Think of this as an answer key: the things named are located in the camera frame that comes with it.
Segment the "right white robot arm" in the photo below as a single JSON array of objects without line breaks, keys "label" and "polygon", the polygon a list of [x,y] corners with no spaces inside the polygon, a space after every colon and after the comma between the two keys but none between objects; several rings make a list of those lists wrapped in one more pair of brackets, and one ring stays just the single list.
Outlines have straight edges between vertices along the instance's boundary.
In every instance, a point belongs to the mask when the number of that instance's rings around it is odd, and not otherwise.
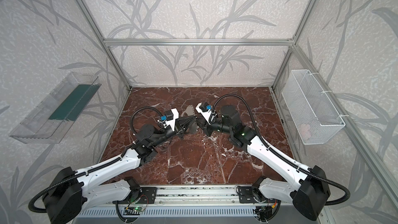
[{"label": "right white robot arm", "polygon": [[201,114],[197,119],[198,126],[206,135],[210,136],[215,131],[228,134],[234,146],[260,159],[285,179],[277,181],[260,177],[251,187],[257,202],[270,199],[287,202],[307,219],[317,220],[331,193],[328,184],[307,175],[310,167],[295,161],[270,143],[262,142],[253,128],[242,123],[234,106],[223,106],[217,113],[208,103],[199,103],[196,110]]}]

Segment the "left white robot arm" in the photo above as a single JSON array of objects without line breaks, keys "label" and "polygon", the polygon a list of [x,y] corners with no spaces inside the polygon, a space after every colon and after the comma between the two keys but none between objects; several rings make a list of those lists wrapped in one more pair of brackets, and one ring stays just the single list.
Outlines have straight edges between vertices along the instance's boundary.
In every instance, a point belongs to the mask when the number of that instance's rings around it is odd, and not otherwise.
[{"label": "left white robot arm", "polygon": [[107,181],[150,162],[157,154],[157,146],[176,136],[183,138],[195,123],[195,116],[178,117],[174,113],[162,116],[160,128],[151,124],[142,126],[135,135],[136,143],[120,155],[87,168],[61,170],[50,186],[38,195],[45,206],[43,212],[52,224],[66,224],[83,210],[137,195],[139,189],[133,179],[113,184]]}]

